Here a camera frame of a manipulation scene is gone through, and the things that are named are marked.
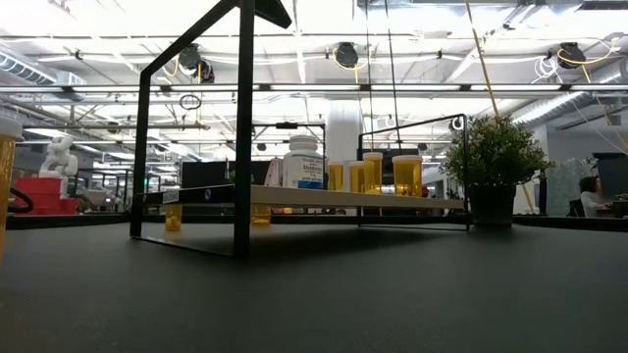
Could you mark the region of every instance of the wooden shelf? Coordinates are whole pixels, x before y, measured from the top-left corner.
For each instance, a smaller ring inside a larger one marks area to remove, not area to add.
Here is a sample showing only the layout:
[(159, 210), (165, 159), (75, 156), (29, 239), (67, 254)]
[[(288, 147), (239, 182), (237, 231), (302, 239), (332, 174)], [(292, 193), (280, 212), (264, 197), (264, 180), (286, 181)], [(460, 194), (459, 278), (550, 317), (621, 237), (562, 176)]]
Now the wooden shelf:
[[(234, 203), (233, 185), (196, 187), (139, 194), (145, 205), (204, 204), (228, 206)], [(328, 190), (295, 189), (251, 185), (251, 204), (295, 207), (399, 207), (464, 209), (461, 200), (412, 196), (365, 194)]]
[(251, 203), (271, 206), (463, 209), (461, 200), (251, 185)]

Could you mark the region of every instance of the black plant pot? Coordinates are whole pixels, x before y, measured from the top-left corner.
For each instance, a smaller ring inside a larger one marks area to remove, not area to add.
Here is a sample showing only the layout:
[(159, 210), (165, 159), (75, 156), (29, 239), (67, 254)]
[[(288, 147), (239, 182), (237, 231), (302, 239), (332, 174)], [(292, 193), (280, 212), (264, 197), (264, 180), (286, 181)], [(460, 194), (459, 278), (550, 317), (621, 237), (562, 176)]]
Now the black plant pot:
[(469, 189), (473, 224), (477, 227), (511, 227), (516, 185), (481, 186)]

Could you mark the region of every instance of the white pill bottle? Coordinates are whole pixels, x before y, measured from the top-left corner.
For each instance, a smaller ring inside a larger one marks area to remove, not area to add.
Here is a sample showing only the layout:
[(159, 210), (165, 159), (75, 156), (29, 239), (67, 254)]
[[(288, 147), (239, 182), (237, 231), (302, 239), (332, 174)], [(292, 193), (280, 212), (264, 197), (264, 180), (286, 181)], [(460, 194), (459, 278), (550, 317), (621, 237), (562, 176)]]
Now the white pill bottle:
[(316, 153), (316, 142), (314, 136), (290, 138), (290, 151), (284, 156), (284, 187), (323, 189), (325, 163)]

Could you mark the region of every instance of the white sign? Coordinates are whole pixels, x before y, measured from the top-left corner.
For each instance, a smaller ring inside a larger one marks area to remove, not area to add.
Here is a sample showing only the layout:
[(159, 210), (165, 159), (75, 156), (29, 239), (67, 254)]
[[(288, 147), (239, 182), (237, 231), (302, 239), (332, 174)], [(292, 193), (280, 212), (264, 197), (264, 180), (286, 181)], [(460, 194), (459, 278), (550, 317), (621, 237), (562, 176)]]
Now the white sign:
[(179, 201), (179, 191), (166, 191), (164, 192), (163, 203), (173, 203)]

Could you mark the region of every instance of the woman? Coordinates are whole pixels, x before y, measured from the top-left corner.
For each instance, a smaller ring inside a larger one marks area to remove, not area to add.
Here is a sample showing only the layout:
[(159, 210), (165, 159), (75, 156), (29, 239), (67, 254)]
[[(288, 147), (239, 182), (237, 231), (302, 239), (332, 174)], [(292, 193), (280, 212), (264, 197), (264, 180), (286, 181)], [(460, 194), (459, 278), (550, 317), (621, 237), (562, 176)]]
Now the woman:
[(598, 210), (606, 207), (600, 193), (600, 179), (597, 176), (587, 176), (580, 180), (580, 201), (585, 209), (585, 217), (596, 217)]

